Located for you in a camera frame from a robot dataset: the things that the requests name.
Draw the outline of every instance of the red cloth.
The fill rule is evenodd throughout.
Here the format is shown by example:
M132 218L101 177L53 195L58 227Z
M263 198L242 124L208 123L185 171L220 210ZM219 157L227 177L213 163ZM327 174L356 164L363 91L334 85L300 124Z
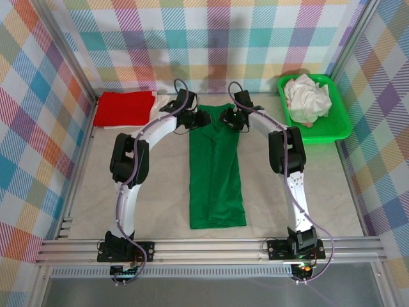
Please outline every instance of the red cloth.
M149 122L155 97L151 91L102 94L94 126L143 126Z

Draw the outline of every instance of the green tray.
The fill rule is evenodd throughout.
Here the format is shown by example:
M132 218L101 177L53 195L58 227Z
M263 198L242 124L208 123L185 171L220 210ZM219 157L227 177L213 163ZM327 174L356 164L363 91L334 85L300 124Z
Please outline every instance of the green tray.
M347 138L352 131L352 125L348 114L345 111L343 101L334 82L325 75L308 75L314 82L319 83L320 87L328 85L332 106L328 112L328 117L321 116L311 128L307 128L300 123L294 122L289 117L286 97L284 96L284 87L290 79L296 79L300 75L285 75L278 81L278 88L281 97L282 107L286 115L287 124L300 128L302 141L304 144L325 144L332 143L338 139Z

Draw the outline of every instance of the plaid backdrop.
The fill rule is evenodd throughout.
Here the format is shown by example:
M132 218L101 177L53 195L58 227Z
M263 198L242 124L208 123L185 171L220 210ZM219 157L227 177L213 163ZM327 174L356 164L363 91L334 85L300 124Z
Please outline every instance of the plaid backdrop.
M341 144L359 206L409 304L409 0L382 1L338 87L353 124Z
M199 93L330 72L367 0L47 0L99 92Z
M29 0L0 3L0 306L21 306L91 104Z

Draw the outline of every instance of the purple cable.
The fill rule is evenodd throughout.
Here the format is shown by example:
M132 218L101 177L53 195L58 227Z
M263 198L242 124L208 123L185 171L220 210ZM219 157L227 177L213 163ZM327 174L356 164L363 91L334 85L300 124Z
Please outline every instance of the purple cable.
M290 189L290 187L289 187L289 185L288 185L288 182L287 182L287 177L288 177L288 152L287 152L287 147L288 147L288 145L287 145L286 129L285 129L279 122L277 122L276 120L274 120L271 116L269 116L269 115L267 115L267 114L265 114L265 113L259 112L259 111L257 111L257 110L253 110L253 109L251 109L250 107L243 106L242 104L240 104L239 102L237 102L237 100L234 98L234 96L233 96L233 94L231 93L231 90L230 90L230 87L231 87L232 84L237 84L238 87L240 88L240 90L242 90L242 91L243 91L243 88L242 88L242 86L240 85L240 83L238 83L238 82L236 82L236 81L233 81L232 83L229 84L228 92L229 92L229 95L230 95L231 100L236 104L236 106L238 106L238 107L240 107L241 109L244 109L244 110L246 110L246 111L248 111L248 112L256 113L256 114L259 114L260 116L265 117L267 120L269 120L270 122L272 122L278 129L280 129L280 130L282 131L282 133L283 133L283 135L284 135L284 185L285 185L285 187L286 187L286 189L287 189L287 192L288 192L288 194L290 195L290 198L291 198L291 200L293 201L293 203L295 204L295 206L297 207L297 209L300 211L300 213L303 213L304 216L305 216L305 218L306 218L311 224L313 224L315 227L317 227L317 228L320 229L321 231L325 232L325 233L329 236L329 238L330 238L330 240L331 240L331 245L332 245L332 247L331 247L331 256L330 256L330 258L329 258L327 264L326 264L326 265L324 266L324 268L322 269L322 271L319 272L317 275L315 275L314 277L312 277L312 278L309 279L309 280L306 280L306 281L304 281L304 280L302 280L302 279L300 280L300 281L303 281L305 284L307 284L307 282L313 281L313 280L317 279L318 277L320 277L320 276L328 269L328 267L329 267L329 265L330 265L330 263L331 263L331 261L332 261L332 257L334 256L334 252L335 252L334 238L333 238L333 236L331 236L331 234L330 234L328 231L326 231L326 230L325 230L324 228L322 228L320 225L316 224L316 223L309 217L309 215L305 213L305 210L298 204L298 201L294 198L293 193L291 192L291 189Z
M146 126L144 126L144 127L141 129L141 131L139 131L139 133L136 135L136 137L135 137L135 143L134 143L134 159L135 159L135 162L134 162L134 170L132 171L132 174L129 176L129 178L128 178L125 182L123 182L123 183L121 184L121 186L120 186L120 191L119 191L119 193L118 193L118 199L116 200L115 220L116 220L116 224L117 224L117 226L118 226L118 229L120 230L120 232L122 233L122 235L124 236L124 238L126 238L126 240L128 240L129 242L131 242L134 246L136 246L136 248L138 248L138 249L142 252L143 258L144 258L143 263L142 263L141 267L139 268L138 272L136 273L136 275L135 275L134 277L132 277L131 279L129 279L127 282L124 281L124 282L123 282L123 285L124 285L124 286L125 286L126 284L129 284L129 283L135 281L136 278L138 277L138 275L140 275L140 273L142 272L142 270L143 270L144 267L145 267L146 261L147 261L147 259L148 259L148 255L146 254L146 252L145 252L145 250L142 248L142 246L140 246L137 242L135 242L134 240L132 240L132 239L125 233L125 231L123 230L123 228L122 228L122 226L121 226L121 220L120 220L120 203L121 203L121 200L122 200L122 195L123 195L123 193L124 193L123 188L124 188L126 185L128 185L128 184L132 181L132 179L133 179L135 176L138 175L139 168L140 168L140 161L138 161L138 156L137 156L137 143L138 143L138 140L141 138L141 136L143 136L143 134L144 134L150 127L152 127L154 124L156 124L156 123L158 123L158 122L160 122L160 121L162 121L162 120L164 120L164 119L166 119L166 118L169 118L169 117L175 115L176 113L178 113L178 112L180 112L181 110L183 110L183 108L186 106L187 101L188 101L188 98L189 98L189 89L187 88L187 85L186 85L185 81L183 81L183 80L181 80L181 79L175 79L175 80L173 81L173 85L174 85L174 89L176 90L176 92L178 92L178 90L177 90L177 88L176 88L176 82L177 82L177 81L180 81L180 82L184 85L184 87L185 87L185 89L186 89L186 98L185 98L185 101L183 102L183 104L182 104L177 110L175 110L175 111L173 111L173 112L171 112L171 113L169 113L169 114L167 114L167 115L165 115L165 116L163 116L163 117L157 118L157 119L153 120L152 122L148 123L148 124L147 124ZM115 281L115 283L116 283L115 285L118 286L120 283L119 283L119 281L116 279L116 276L117 276L117 274L114 275L114 281Z

